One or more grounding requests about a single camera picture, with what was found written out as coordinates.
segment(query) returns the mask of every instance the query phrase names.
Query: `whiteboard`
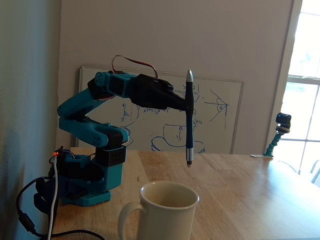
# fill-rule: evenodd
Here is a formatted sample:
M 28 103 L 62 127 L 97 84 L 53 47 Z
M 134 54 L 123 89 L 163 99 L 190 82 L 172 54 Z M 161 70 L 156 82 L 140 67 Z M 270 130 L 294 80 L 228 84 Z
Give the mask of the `whiteboard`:
M 108 72 L 110 67 L 84 65 L 80 70 L 79 90 L 87 88 L 97 72 Z M 154 72 L 117 68 L 129 74 L 154 76 Z M 158 72 L 168 81 L 174 92 L 185 96 L 185 74 Z M 232 153 L 237 113 L 243 82 L 235 79 L 193 76 L 194 94 L 194 152 Z M 176 109 L 154 109 L 132 104 L 129 98 L 115 97 L 91 111 L 88 116 L 101 123 L 111 123 L 129 134 L 128 149 L 142 151 L 185 151 L 186 114 Z M 79 147 L 93 147 L 77 140 Z

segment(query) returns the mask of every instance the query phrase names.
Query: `black pen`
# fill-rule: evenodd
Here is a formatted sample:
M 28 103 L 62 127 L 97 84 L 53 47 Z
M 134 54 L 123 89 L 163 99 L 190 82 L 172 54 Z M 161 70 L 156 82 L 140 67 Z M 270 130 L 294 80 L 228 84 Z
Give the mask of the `black pen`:
M 186 164 L 188 168 L 191 168 L 192 161 L 194 159 L 194 90 L 193 90 L 194 78 L 192 72 L 189 69 L 186 75 L 185 86 L 185 102 L 187 110 L 186 116 L 186 143 L 185 143 L 185 156 Z

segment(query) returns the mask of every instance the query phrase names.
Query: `wooden table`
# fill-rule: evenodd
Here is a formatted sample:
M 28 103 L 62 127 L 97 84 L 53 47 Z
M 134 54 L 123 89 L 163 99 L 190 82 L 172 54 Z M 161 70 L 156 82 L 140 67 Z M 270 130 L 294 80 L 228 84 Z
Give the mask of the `wooden table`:
M 72 151 L 88 155 L 94 149 Z M 133 150 L 127 154 L 122 185 L 111 190 L 111 201 L 91 207 L 61 205 L 54 232 L 86 229 L 105 240 L 118 240 L 122 207 L 139 201 L 143 184 L 158 180 L 184 184 L 199 194 L 191 240 L 320 238 L 320 189 L 281 162 L 247 155 L 196 154 L 192 168 L 187 168 L 182 152 Z M 137 218 L 134 212 L 127 221 L 129 240 L 135 240 Z M 97 238 L 74 234 L 59 239 Z

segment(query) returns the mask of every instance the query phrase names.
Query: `white cable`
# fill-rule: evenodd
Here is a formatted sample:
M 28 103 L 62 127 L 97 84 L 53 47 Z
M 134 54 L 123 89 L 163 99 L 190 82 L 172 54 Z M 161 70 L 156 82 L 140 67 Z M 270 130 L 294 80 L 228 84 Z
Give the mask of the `white cable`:
M 52 227 L 54 223 L 54 209 L 55 209 L 55 202 L 57 199 L 57 194 L 58 194 L 58 171 L 57 171 L 57 157 L 54 157 L 53 160 L 53 167 L 54 167 L 54 177 L 55 177 L 55 188 L 54 188 L 54 195 L 53 195 L 53 200 L 52 200 L 52 205 L 51 205 L 51 213 L 50 213 L 50 224 L 49 224 L 49 231 L 48 231 L 48 238 L 47 240 L 51 239 L 51 232 L 52 232 Z

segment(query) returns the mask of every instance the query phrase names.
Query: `white mug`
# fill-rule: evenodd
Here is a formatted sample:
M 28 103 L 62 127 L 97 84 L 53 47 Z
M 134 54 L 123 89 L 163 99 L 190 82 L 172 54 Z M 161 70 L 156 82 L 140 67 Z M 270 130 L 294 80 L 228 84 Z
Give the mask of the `white mug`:
M 130 213 L 140 210 L 137 240 L 189 240 L 198 194 L 171 181 L 153 181 L 140 188 L 140 203 L 129 202 L 118 220 L 120 240 L 126 240 L 125 222 Z

